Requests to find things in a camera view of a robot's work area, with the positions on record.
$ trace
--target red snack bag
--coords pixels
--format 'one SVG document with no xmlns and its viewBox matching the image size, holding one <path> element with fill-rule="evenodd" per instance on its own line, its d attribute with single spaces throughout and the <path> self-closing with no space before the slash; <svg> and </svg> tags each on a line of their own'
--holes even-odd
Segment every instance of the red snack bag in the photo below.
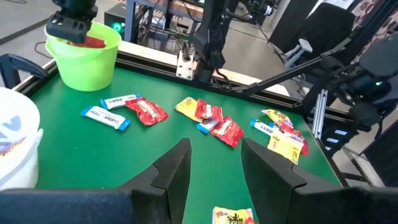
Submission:
<svg viewBox="0 0 398 224">
<path fill-rule="evenodd" d="M 223 109 L 219 106 L 211 106 L 203 99 L 198 100 L 197 110 L 195 111 L 197 118 L 213 119 L 218 122 L 223 121 Z"/>
<path fill-rule="evenodd" d="M 286 135 L 288 135 L 290 138 L 303 143 L 303 148 L 301 148 L 301 154 L 304 156 L 308 155 L 308 142 L 305 140 L 305 138 L 301 135 L 300 131 L 292 130 L 292 131 L 286 131 Z"/>
<path fill-rule="evenodd" d="M 228 115 L 210 132 L 231 147 L 236 147 L 243 138 L 244 132 Z"/>
<path fill-rule="evenodd" d="M 137 113 L 144 125 L 153 125 L 166 120 L 169 115 L 156 103 L 147 101 L 144 97 L 126 101 L 126 106 Z"/>
<path fill-rule="evenodd" d="M 105 41 L 101 39 L 97 39 L 95 37 L 86 36 L 84 43 L 75 44 L 73 42 L 68 41 L 67 44 L 73 45 L 76 47 L 88 47 L 88 48 L 104 48 L 106 46 Z"/>
</svg>

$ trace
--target white container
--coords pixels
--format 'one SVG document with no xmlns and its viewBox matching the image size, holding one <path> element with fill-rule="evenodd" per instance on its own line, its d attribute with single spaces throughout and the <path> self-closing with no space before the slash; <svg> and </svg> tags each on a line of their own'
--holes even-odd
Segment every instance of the white container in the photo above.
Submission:
<svg viewBox="0 0 398 224">
<path fill-rule="evenodd" d="M 0 155 L 0 190 L 35 187 L 38 178 L 37 147 L 43 130 L 40 114 L 26 96 L 0 87 L 0 152 L 8 143 L 25 138 L 11 151 Z"/>
</svg>

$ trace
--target chair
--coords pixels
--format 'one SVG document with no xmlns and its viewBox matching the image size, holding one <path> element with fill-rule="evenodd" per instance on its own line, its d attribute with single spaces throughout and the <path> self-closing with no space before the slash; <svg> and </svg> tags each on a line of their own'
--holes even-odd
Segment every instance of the chair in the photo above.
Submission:
<svg viewBox="0 0 398 224">
<path fill-rule="evenodd" d="M 294 35 L 285 53 L 287 68 L 311 60 L 347 38 L 355 15 L 329 3 L 321 3 Z"/>
</svg>

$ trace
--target green tabletop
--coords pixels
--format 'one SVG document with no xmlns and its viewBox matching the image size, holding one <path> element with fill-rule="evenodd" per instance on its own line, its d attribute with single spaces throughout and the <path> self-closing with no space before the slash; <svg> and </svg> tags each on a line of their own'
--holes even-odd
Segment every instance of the green tabletop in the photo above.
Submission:
<svg viewBox="0 0 398 224">
<path fill-rule="evenodd" d="M 118 131 L 80 115 L 88 106 L 99 106 L 101 98 L 135 93 L 158 103 L 170 117 L 147 127 L 132 110 L 118 108 L 112 112 L 131 120 L 127 130 Z M 40 127 L 44 129 L 39 146 L 37 188 L 116 188 L 151 165 L 181 138 L 189 138 L 192 171 L 184 223 L 211 223 L 215 206 L 254 208 L 244 180 L 241 143 L 232 149 L 218 138 L 199 132 L 196 122 L 174 109 L 187 96 L 221 106 L 224 115 L 230 115 L 244 129 L 245 138 L 267 145 L 269 137 L 250 127 L 252 118 L 270 122 L 261 113 L 266 106 L 120 68 L 115 68 L 112 84 L 96 92 L 72 90 L 57 75 L 32 97 L 40 111 Z M 301 155 L 298 165 L 339 184 L 303 118 L 285 114 L 309 144 L 309 155 Z"/>
</svg>

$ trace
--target yellow snack bag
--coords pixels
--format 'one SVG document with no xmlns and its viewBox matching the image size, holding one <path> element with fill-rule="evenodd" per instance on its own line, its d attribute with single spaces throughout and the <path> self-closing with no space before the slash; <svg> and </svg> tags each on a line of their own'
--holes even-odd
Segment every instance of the yellow snack bag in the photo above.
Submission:
<svg viewBox="0 0 398 224">
<path fill-rule="evenodd" d="M 293 123 L 290 121 L 290 118 L 279 111 L 276 110 L 262 110 L 262 113 L 266 114 L 275 124 L 281 126 L 283 122 L 287 123 L 291 127 L 293 127 Z"/>
<path fill-rule="evenodd" d="M 183 101 L 175 106 L 175 109 L 184 114 L 185 116 L 191 118 L 194 121 L 202 122 L 202 118 L 197 118 L 195 116 L 195 111 L 197 110 L 198 102 L 192 97 L 186 97 Z"/>
<path fill-rule="evenodd" d="M 299 163 L 300 151 L 301 148 L 303 148 L 303 144 L 292 140 L 282 132 L 274 129 L 267 148 L 297 165 Z"/>
<path fill-rule="evenodd" d="M 251 208 L 230 210 L 226 208 L 214 207 L 213 209 L 213 224 L 245 224 L 245 222 L 249 219 L 253 219 Z"/>
</svg>

